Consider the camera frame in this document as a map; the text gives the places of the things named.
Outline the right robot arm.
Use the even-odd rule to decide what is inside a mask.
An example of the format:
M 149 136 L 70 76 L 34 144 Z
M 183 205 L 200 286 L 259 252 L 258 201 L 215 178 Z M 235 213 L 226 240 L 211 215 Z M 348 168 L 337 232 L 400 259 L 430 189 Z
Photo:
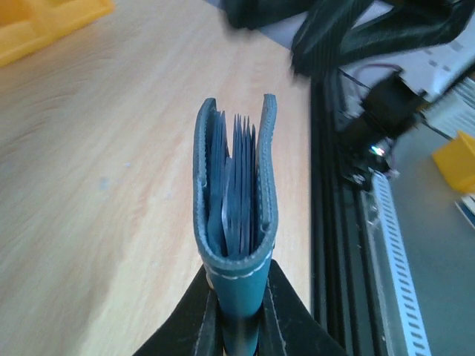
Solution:
M 369 57 L 447 44 L 474 13 L 473 1 L 393 1 L 391 11 L 357 24 L 371 4 L 368 0 L 222 1 L 221 6 L 236 30 L 257 30 L 306 13 L 292 40 L 292 69 L 314 79 Z

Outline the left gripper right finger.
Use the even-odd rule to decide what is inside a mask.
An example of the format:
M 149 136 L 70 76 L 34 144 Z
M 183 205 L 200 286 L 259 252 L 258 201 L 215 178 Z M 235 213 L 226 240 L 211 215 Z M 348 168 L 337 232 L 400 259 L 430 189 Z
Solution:
M 318 324 L 275 260 L 271 261 L 260 311 L 258 354 L 262 356 L 346 356 Z

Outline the blue leather card holder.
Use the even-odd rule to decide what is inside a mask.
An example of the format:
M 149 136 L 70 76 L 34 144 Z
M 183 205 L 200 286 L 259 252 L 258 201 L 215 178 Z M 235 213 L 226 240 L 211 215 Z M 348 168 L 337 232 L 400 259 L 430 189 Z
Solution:
M 194 235 L 222 315 L 228 355 L 253 355 L 275 236 L 278 204 L 272 164 L 277 99 L 265 94 L 259 127 L 240 115 L 227 140 L 214 98 L 197 115 L 193 148 Z

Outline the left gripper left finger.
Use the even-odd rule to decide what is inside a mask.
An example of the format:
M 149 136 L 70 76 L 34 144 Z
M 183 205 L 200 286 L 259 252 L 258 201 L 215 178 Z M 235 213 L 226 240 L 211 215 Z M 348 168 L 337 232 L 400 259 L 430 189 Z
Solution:
M 136 356 L 212 356 L 223 354 L 216 294 L 201 267 L 174 311 Z

